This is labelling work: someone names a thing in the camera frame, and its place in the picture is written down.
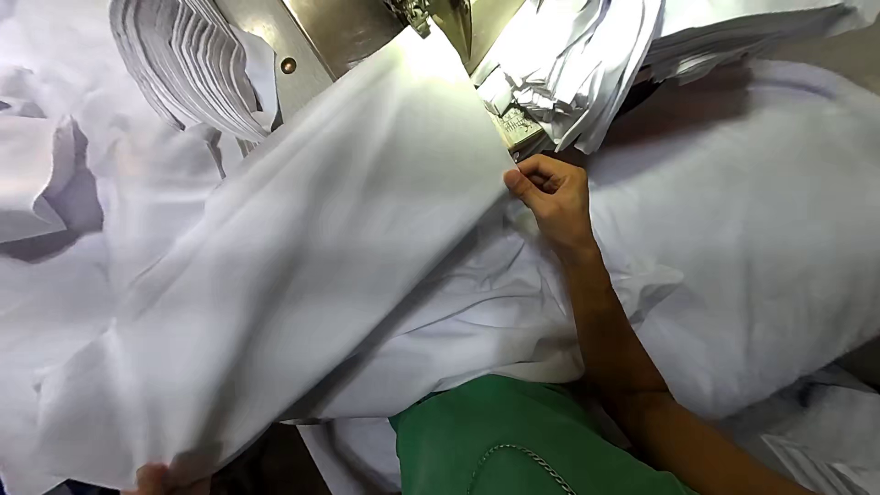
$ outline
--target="human hand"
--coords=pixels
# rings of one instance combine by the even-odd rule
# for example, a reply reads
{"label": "human hand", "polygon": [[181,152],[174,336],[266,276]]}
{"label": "human hand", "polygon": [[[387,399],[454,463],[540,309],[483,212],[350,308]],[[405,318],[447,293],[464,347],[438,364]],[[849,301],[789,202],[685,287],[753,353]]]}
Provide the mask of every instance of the human hand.
{"label": "human hand", "polygon": [[137,470],[137,490],[124,491],[122,495],[208,495],[210,477],[204,478],[184,488],[169,490],[165,488],[165,475],[168,467],[164,464],[145,464]]}
{"label": "human hand", "polygon": [[504,184],[532,210],[541,233],[564,262],[596,247],[587,173],[581,167],[534,155],[505,172]]}

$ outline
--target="wrinkled fabric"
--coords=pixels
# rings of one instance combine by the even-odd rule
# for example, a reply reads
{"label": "wrinkled fabric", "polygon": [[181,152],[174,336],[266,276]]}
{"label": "wrinkled fabric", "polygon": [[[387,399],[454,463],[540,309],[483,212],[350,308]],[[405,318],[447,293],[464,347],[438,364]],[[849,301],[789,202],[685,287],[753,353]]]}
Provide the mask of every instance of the wrinkled fabric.
{"label": "wrinkled fabric", "polygon": [[53,472],[119,488],[146,462],[210,474],[371,333],[513,165],[454,48],[412,30],[246,161],[40,384]]}
{"label": "wrinkled fabric", "polygon": [[661,88],[589,169],[605,245],[684,276],[638,333],[703,417],[880,330],[880,99],[808,65],[750,68]]}

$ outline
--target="stack of fabric pieces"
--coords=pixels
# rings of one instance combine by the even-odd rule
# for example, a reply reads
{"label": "stack of fabric pieces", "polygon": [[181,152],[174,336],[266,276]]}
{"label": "stack of fabric pieces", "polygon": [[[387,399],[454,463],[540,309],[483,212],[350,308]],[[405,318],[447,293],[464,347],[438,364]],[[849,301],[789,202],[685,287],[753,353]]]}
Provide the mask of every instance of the stack of fabric pieces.
{"label": "stack of fabric pieces", "polygon": [[526,0],[472,81],[490,112],[516,103],[556,151],[591,153],[642,67],[692,81],[780,41],[869,26],[878,12],[878,0]]}
{"label": "stack of fabric pieces", "polygon": [[[110,25],[128,72],[166,122],[204,122],[251,143],[268,136],[275,99],[258,102],[245,74],[242,41],[252,40],[234,33],[214,2],[113,0]],[[271,55],[260,59],[271,67]]]}
{"label": "stack of fabric pieces", "polygon": [[595,151],[642,65],[660,4],[527,0],[472,81],[491,112],[512,100],[528,110],[557,150],[583,134],[578,147]]}
{"label": "stack of fabric pieces", "polygon": [[645,64],[656,80],[692,81],[780,41],[870,26],[877,13],[877,0],[666,0],[663,28]]}

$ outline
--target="finger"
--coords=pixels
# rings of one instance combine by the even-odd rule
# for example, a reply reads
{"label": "finger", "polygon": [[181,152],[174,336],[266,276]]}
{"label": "finger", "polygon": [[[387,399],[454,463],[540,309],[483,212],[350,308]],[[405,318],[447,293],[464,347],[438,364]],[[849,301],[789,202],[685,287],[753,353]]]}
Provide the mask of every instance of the finger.
{"label": "finger", "polygon": [[524,175],[540,174],[547,179],[554,176],[571,175],[575,170],[575,166],[545,155],[532,155],[517,163],[517,168]]}
{"label": "finger", "polygon": [[537,186],[525,178],[516,168],[511,168],[504,173],[504,185],[531,209],[535,209],[542,200],[542,193]]}
{"label": "finger", "polygon": [[538,187],[543,186],[547,182],[547,179],[537,174],[526,175],[526,177],[529,179],[529,181],[532,181],[532,184]]}
{"label": "finger", "polygon": [[164,495],[163,478],[168,468],[162,464],[146,464],[137,470],[137,495]]}

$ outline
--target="folded fabric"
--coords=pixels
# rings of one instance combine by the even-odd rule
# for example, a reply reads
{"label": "folded fabric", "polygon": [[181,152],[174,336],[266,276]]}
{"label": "folded fabric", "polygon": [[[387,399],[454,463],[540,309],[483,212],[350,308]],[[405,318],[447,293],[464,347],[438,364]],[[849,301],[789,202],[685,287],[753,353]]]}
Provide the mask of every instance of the folded fabric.
{"label": "folded fabric", "polygon": [[52,472],[120,488],[146,462],[208,475],[370,334],[512,166],[455,49],[411,29],[247,161],[40,384]]}
{"label": "folded fabric", "polygon": [[0,475],[5,493],[41,495],[64,481],[34,456],[37,384],[101,335],[113,311],[101,234],[45,262],[0,257]]}
{"label": "folded fabric", "polygon": [[666,0],[662,32],[645,63],[656,80],[693,81],[721,63],[755,55],[784,40],[870,26],[878,13],[877,0]]}
{"label": "folded fabric", "polygon": [[595,151],[642,65],[661,4],[528,0],[472,81],[499,115],[510,103],[503,97],[506,83],[513,100],[544,128],[557,151],[582,134],[578,147]]}
{"label": "folded fabric", "polygon": [[0,115],[0,155],[0,242],[64,230],[43,193],[50,185],[63,187],[72,173],[70,120],[59,126],[44,118]]}
{"label": "folded fabric", "polygon": [[132,78],[166,122],[205,122],[255,143],[268,135],[252,116],[244,47],[213,2],[113,0],[110,25]]}

